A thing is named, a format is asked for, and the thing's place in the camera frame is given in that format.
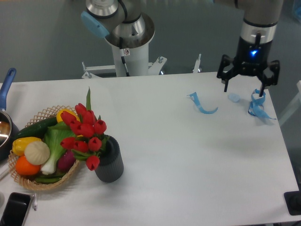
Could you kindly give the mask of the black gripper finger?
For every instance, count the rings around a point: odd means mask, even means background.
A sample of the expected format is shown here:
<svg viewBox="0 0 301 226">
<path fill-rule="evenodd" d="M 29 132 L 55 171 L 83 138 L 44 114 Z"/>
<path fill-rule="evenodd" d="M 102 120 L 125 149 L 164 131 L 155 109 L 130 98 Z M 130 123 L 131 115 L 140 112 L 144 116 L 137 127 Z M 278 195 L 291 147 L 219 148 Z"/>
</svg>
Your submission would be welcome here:
<svg viewBox="0 0 301 226">
<path fill-rule="evenodd" d="M 222 55 L 217 78 L 222 80 L 224 92 L 227 92 L 230 79 L 236 77 L 239 73 L 240 65 L 238 59 L 236 57 L 231 58 L 226 54 Z"/>
<path fill-rule="evenodd" d="M 269 70 L 270 76 L 267 77 L 265 74 L 265 70 Z M 259 97 L 263 96 L 264 90 L 266 87 L 277 85 L 278 78 L 279 78 L 279 72 L 280 72 L 280 61 L 274 60 L 271 62 L 267 62 L 264 65 L 264 69 L 262 72 L 260 72 L 260 81 L 261 81 L 261 89 Z"/>
</svg>

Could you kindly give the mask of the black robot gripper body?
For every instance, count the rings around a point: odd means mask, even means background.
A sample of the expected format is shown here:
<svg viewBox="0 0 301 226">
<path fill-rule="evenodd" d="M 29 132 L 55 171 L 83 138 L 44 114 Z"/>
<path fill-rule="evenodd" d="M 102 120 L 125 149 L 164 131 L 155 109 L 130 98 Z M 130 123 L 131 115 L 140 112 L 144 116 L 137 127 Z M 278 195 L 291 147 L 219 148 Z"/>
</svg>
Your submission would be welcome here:
<svg viewBox="0 0 301 226">
<path fill-rule="evenodd" d="M 268 67 L 268 56 L 272 41 L 267 43 L 250 43 L 239 38 L 237 53 L 234 58 L 234 74 L 244 76 L 264 76 Z"/>
</svg>

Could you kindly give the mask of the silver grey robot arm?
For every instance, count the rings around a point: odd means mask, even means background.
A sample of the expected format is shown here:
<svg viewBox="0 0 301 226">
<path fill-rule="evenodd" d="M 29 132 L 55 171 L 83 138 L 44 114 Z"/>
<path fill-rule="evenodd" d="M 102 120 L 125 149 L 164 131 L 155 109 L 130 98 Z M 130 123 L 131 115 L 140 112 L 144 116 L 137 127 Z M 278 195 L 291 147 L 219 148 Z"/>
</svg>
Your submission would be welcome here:
<svg viewBox="0 0 301 226">
<path fill-rule="evenodd" d="M 244 11 L 238 48 L 234 58 L 223 55 L 217 72 L 225 86 L 237 75 L 257 77 L 261 81 L 259 95 L 271 85 L 277 85 L 280 62 L 268 62 L 282 0 L 219 0 L 219 4 Z"/>
</svg>

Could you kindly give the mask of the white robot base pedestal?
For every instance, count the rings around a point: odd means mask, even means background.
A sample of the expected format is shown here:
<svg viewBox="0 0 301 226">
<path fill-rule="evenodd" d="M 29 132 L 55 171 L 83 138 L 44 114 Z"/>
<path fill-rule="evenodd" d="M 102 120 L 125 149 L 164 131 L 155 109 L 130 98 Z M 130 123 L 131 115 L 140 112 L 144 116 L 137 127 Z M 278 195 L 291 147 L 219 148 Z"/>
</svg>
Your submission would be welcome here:
<svg viewBox="0 0 301 226">
<path fill-rule="evenodd" d="M 155 27 L 139 0 L 87 0 L 84 26 L 110 44 L 118 77 L 148 75 L 149 43 Z"/>
</svg>

